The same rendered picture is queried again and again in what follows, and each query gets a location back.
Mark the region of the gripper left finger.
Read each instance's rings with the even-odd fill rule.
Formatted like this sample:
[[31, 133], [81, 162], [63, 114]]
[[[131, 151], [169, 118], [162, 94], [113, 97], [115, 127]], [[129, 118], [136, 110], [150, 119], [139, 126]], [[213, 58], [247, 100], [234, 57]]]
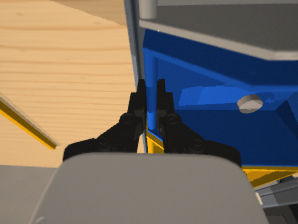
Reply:
[[146, 130], [147, 101], [144, 79], [138, 79], [137, 92], [131, 92], [128, 110], [119, 122], [99, 135], [75, 143], [64, 149], [62, 162], [84, 153], [121, 152], [137, 153], [140, 135]]

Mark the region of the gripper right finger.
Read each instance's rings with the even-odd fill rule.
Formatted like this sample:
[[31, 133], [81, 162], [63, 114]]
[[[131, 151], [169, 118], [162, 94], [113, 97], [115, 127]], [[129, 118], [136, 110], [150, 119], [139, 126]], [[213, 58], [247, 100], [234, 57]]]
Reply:
[[242, 169], [241, 155], [235, 147], [205, 140], [182, 123], [181, 116], [175, 113], [173, 93], [166, 92], [165, 79], [157, 80], [157, 110], [157, 130], [163, 139], [164, 153], [217, 156]]

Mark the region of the blue bin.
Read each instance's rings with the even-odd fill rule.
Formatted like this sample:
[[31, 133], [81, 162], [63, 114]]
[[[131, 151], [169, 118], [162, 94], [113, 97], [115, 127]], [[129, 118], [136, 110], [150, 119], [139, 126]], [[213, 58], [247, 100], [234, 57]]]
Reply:
[[[242, 166], [298, 167], [298, 60], [264, 60], [153, 30], [144, 69], [148, 132], [162, 142], [159, 79], [182, 122], [205, 140], [235, 147]], [[237, 102], [250, 94], [263, 105], [241, 113]]]

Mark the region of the yellow bar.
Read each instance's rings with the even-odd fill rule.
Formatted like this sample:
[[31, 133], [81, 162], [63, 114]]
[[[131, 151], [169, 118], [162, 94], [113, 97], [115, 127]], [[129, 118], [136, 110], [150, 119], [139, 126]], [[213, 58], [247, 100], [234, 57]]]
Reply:
[[15, 125], [20, 127], [22, 130], [27, 132], [29, 135], [34, 137], [36, 140], [41, 142], [43, 145], [48, 147], [50, 150], [55, 150], [56, 145], [7, 107], [3, 102], [0, 101], [0, 114], [9, 119]]

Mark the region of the yellow open bin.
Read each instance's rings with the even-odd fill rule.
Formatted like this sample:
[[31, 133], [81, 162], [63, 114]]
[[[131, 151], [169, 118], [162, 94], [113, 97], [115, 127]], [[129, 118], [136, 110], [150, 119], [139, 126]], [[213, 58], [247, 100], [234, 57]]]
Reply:
[[[163, 142], [148, 132], [147, 122], [147, 143], [148, 153], [164, 153]], [[277, 166], [242, 166], [253, 188], [291, 176], [298, 173], [298, 167], [277, 167]]]

